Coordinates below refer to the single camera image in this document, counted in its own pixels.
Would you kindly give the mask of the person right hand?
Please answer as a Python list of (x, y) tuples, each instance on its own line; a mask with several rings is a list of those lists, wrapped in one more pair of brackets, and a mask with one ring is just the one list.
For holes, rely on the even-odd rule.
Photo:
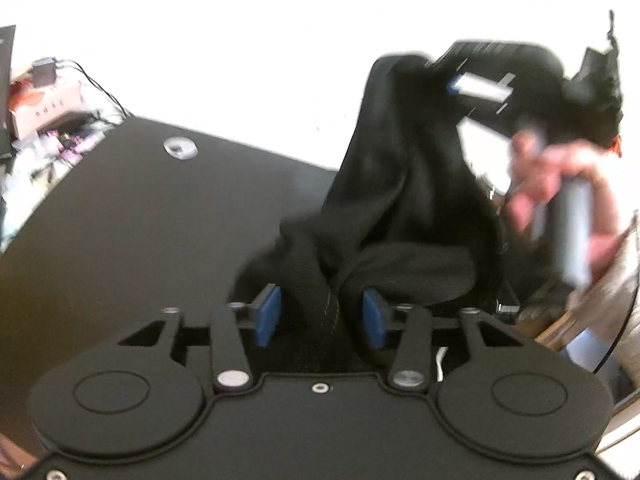
[(506, 214), (518, 232), (533, 222), (534, 209), (559, 193), (564, 178), (581, 177), (592, 189), (591, 275), (602, 278), (620, 249), (631, 222), (632, 207), (624, 190), (627, 168), (616, 153), (586, 140), (540, 148), (531, 131), (511, 141), (511, 197)]

